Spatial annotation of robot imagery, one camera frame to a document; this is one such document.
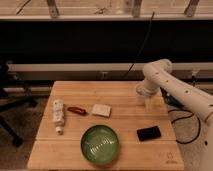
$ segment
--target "black cable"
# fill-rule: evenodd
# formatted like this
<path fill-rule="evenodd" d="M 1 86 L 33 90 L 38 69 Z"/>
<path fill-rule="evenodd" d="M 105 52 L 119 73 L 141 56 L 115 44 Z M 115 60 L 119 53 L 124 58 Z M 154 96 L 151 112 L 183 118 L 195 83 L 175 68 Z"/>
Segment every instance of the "black cable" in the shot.
<path fill-rule="evenodd" d="M 171 113 L 171 112 L 174 112 L 174 111 L 190 112 L 189 110 L 185 110 L 185 109 L 172 109 L 172 110 L 169 110 L 168 113 Z M 193 113 L 191 113 L 191 115 L 189 115 L 189 116 L 177 118 L 177 119 L 175 119 L 175 120 L 172 121 L 172 124 L 176 123 L 177 121 L 183 120 L 183 119 L 189 119 L 189 118 L 191 118 L 193 116 L 195 116 L 195 115 Z M 197 131 L 196 136 L 194 138 L 192 138 L 190 141 L 176 140 L 177 143 L 179 143 L 179 144 L 190 144 L 190 143 L 194 142 L 200 136 L 200 132 L 201 132 L 201 121 L 200 121 L 200 119 L 198 117 L 197 117 L 197 121 L 198 121 L 198 131 Z"/>
<path fill-rule="evenodd" d="M 21 11 L 24 9 L 24 7 L 25 7 L 27 4 L 29 4 L 30 1 L 31 1 L 31 0 L 27 0 L 26 2 L 24 2 L 24 3 L 21 5 L 21 7 L 18 9 L 18 11 L 16 12 L 16 15 L 20 14 Z"/>
<path fill-rule="evenodd" d="M 138 57 L 141 55 L 141 53 L 143 52 L 144 50 L 144 47 L 147 43 L 147 40 L 149 38 L 149 35 L 150 35 L 150 31 L 151 31 L 151 28 L 152 28 L 152 21 L 154 19 L 154 16 L 155 16 L 155 12 L 152 13 L 152 17 L 150 18 L 150 21 L 149 21 L 149 26 L 148 26 L 148 29 L 147 29 L 147 32 L 146 32 L 146 36 L 144 38 L 144 41 L 138 51 L 138 54 L 136 55 L 135 59 L 133 60 L 132 62 L 132 65 L 130 66 L 129 70 L 122 76 L 122 79 L 125 79 L 126 76 L 129 74 L 129 72 L 132 70 L 133 66 L 135 65 L 135 63 L 137 62 L 138 60 Z"/>

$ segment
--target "chair leg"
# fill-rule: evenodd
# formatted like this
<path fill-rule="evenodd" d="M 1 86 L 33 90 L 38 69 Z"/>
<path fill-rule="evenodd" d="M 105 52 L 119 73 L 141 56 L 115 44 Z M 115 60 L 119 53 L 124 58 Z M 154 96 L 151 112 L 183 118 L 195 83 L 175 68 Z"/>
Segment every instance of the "chair leg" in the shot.
<path fill-rule="evenodd" d="M 23 140 L 13 131 L 2 116 L 0 116 L 0 125 L 13 137 L 13 145 L 19 147 Z"/>

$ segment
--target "wooden table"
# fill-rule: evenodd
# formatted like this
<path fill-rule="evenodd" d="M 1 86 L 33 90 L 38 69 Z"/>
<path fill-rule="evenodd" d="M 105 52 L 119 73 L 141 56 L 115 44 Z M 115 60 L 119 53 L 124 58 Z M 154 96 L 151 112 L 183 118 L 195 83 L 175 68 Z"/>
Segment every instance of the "wooden table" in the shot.
<path fill-rule="evenodd" d="M 137 102 L 135 86 L 138 82 L 57 81 L 49 97 L 36 140 L 28 162 L 28 169 L 47 170 L 184 170 L 176 137 L 160 93 L 142 106 Z M 64 135 L 57 135 L 52 123 L 52 102 L 65 103 Z M 78 106 L 91 112 L 94 104 L 112 107 L 111 117 L 79 116 L 66 111 Z M 105 124 L 116 131 L 120 140 L 117 159 L 110 165 L 96 167 L 81 153 L 80 140 L 91 126 Z M 140 142 L 136 130 L 158 125 L 162 137 Z"/>

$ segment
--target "chair wheel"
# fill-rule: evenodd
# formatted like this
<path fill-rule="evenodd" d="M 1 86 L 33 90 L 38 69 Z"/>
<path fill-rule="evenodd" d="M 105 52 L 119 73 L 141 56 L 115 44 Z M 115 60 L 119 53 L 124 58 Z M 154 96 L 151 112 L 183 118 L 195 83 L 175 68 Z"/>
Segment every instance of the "chair wheel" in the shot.
<path fill-rule="evenodd" d="M 20 147 L 21 144 L 23 143 L 23 140 L 22 140 L 21 138 L 17 137 L 17 138 L 14 138 L 14 139 L 13 139 L 13 142 L 12 142 L 12 143 L 13 143 L 14 146 Z"/>
<path fill-rule="evenodd" d="M 30 106 L 30 107 L 36 107 L 37 104 L 38 104 L 37 101 L 35 101 L 34 99 L 31 99 L 31 100 L 30 100 L 30 103 L 29 103 L 29 106 Z"/>

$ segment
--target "black wall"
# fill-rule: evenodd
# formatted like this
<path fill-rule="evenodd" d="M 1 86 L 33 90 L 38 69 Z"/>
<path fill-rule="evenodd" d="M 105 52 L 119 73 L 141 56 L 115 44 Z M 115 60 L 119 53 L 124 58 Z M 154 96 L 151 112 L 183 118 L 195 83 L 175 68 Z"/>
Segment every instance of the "black wall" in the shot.
<path fill-rule="evenodd" d="M 0 60 L 14 63 L 132 62 L 149 21 L 0 22 Z M 212 21 L 153 21 L 137 62 L 213 62 Z"/>

